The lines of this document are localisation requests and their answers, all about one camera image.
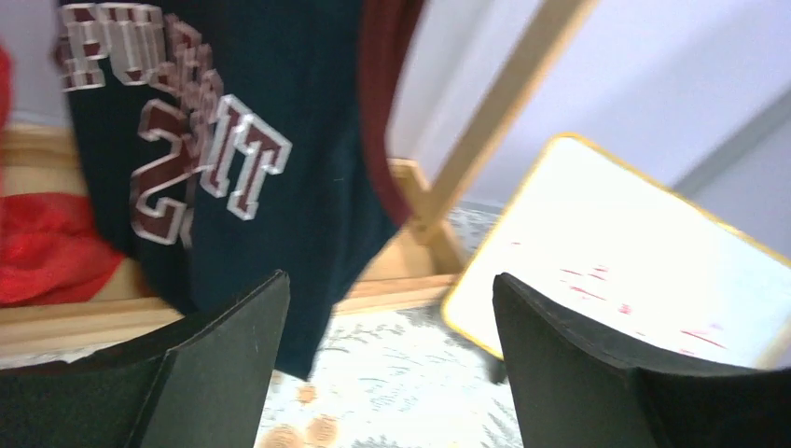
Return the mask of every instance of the floral carpet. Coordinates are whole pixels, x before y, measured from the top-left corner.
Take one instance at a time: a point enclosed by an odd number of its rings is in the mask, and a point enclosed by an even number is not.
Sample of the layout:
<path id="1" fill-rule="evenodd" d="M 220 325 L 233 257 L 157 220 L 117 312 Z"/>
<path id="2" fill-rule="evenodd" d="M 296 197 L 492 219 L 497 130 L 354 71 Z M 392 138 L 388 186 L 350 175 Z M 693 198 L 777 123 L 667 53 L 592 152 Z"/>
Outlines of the floral carpet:
<path id="1" fill-rule="evenodd" d="M 475 250 L 496 216 L 455 210 Z M 508 385 L 438 307 L 333 318 L 310 382 L 274 373 L 257 448 L 522 447 Z"/>

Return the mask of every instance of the hanging clothes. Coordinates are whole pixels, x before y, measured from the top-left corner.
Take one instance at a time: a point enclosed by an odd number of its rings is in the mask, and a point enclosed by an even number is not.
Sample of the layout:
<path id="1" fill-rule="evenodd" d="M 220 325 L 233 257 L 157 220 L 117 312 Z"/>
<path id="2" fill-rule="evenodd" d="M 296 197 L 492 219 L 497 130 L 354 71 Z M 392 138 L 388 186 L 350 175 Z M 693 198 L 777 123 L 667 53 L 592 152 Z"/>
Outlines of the hanging clothes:
<path id="1" fill-rule="evenodd" d="M 276 368 L 306 378 L 333 305 L 409 214 L 384 131 L 422 2 L 60 5 L 100 234 L 182 313 L 288 272 Z"/>

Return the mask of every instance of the red cloth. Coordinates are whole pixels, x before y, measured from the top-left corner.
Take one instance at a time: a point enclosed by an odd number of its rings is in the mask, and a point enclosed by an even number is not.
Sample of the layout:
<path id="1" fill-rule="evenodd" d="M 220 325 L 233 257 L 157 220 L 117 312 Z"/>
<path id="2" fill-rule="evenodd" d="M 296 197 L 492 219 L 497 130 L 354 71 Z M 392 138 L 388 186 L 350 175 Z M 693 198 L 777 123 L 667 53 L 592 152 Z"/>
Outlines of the red cloth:
<path id="1" fill-rule="evenodd" d="M 0 306 L 88 301 L 124 259 L 94 229 L 88 198 L 19 194 L 3 212 Z"/>

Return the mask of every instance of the maroon sleeve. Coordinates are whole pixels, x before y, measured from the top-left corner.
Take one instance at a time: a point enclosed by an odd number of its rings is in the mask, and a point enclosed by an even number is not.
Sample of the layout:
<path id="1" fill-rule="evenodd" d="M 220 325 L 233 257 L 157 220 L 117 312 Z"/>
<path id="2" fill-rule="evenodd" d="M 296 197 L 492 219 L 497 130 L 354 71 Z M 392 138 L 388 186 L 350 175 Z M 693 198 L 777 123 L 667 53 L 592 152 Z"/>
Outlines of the maroon sleeve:
<path id="1" fill-rule="evenodd" d="M 358 89 L 366 166 L 382 206 L 399 226 L 411 210 L 390 174 L 385 131 L 422 8 L 423 0 L 365 0 L 360 32 Z"/>

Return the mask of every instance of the wooden frame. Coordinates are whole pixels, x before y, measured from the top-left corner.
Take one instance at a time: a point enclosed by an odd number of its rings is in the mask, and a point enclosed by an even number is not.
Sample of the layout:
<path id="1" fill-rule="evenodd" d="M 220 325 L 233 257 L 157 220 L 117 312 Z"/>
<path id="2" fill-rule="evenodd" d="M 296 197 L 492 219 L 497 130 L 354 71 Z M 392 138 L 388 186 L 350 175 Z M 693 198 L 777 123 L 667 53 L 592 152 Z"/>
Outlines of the wooden frame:
<path id="1" fill-rule="evenodd" d="M 336 314 L 423 306 L 448 292 L 465 266 L 465 254 L 446 221 L 447 214 L 596 3 L 542 4 L 434 186 L 416 162 L 391 161 L 393 176 L 414 217 L 371 261 L 337 305 Z M 60 188 L 84 191 L 72 136 L 66 130 L 12 128 L 4 133 L 2 155 L 3 165 L 20 171 L 18 175 L 33 182 L 34 189 L 37 182 L 63 178 Z M 0 309 L 0 357 L 118 343 L 180 318 L 151 297 L 139 280 L 129 261 L 110 282 L 109 290 L 92 301 Z"/>

